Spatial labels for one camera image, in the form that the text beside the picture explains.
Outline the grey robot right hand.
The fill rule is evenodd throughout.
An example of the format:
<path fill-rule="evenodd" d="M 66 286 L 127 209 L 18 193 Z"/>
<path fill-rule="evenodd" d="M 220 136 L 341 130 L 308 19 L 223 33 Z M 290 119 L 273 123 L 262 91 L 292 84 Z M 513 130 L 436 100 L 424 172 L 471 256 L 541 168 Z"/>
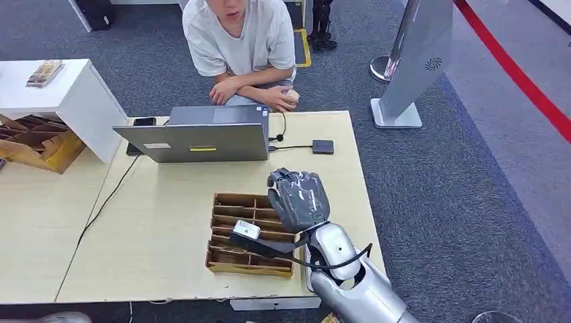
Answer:
<path fill-rule="evenodd" d="M 297 234 L 329 219 L 329 199 L 319 175 L 280 168 L 267 179 L 267 197 L 290 233 Z"/>

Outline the person's right hand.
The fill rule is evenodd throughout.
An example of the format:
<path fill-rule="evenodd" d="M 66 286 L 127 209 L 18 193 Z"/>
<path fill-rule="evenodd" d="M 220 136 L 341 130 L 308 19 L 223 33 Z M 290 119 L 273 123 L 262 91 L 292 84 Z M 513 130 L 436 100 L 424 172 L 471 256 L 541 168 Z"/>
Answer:
<path fill-rule="evenodd" d="M 266 90 L 265 104 L 278 112 L 294 110 L 299 102 L 299 96 L 291 95 L 292 86 L 275 86 Z"/>

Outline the person's left hand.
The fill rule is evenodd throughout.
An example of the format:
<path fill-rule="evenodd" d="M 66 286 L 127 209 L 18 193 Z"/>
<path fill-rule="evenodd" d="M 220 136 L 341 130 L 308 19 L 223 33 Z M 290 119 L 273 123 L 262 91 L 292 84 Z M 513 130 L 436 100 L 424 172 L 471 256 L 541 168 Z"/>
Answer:
<path fill-rule="evenodd" d="M 240 84 L 234 77 L 216 78 L 209 96 L 214 104 L 224 105 L 239 89 Z"/>

